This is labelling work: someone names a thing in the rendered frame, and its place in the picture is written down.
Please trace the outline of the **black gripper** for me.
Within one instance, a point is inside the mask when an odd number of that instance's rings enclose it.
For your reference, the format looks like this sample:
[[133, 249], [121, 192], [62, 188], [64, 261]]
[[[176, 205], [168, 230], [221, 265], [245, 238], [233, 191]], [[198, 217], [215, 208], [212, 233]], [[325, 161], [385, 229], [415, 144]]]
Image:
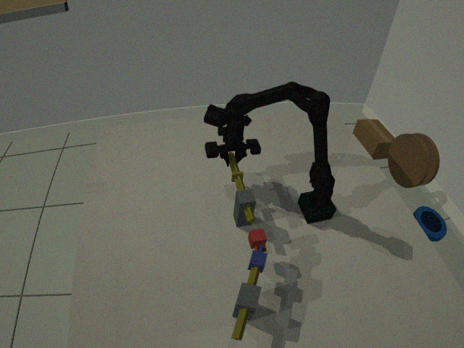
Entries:
[[[226, 132], [226, 130], [225, 130]], [[226, 161], [227, 167], [229, 166], [229, 155], [228, 152], [236, 151], [235, 158], [236, 162], [242, 160], [244, 157], [247, 156], [247, 149], [250, 149], [251, 154], [260, 154], [261, 153], [261, 146], [257, 139], [247, 139], [246, 144], [242, 142], [244, 140], [244, 134], [241, 136], [230, 136], [229, 134], [225, 134], [225, 144], [217, 145], [216, 141], [207, 141], [204, 144], [204, 148], [206, 151], [207, 158], [216, 158], [219, 156], [220, 158]]]

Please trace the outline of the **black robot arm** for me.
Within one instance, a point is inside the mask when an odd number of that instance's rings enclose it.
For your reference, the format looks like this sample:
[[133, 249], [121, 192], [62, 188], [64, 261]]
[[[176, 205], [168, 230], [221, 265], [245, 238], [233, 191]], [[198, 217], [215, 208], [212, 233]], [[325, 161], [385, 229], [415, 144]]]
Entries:
[[[213, 104], [208, 106], [204, 123], [216, 126], [218, 136], [222, 136], [225, 142], [226, 132], [230, 136], [244, 133], [244, 126], [252, 121], [245, 116], [248, 112], [283, 100], [293, 102], [308, 113], [313, 126], [315, 149], [315, 162], [310, 169], [310, 183], [314, 190], [309, 198], [314, 209], [330, 207], [335, 179], [328, 163], [327, 117], [331, 100], [326, 93], [292, 81], [255, 94], [239, 94], [226, 104], [225, 109]], [[223, 127], [226, 123], [227, 126]]]

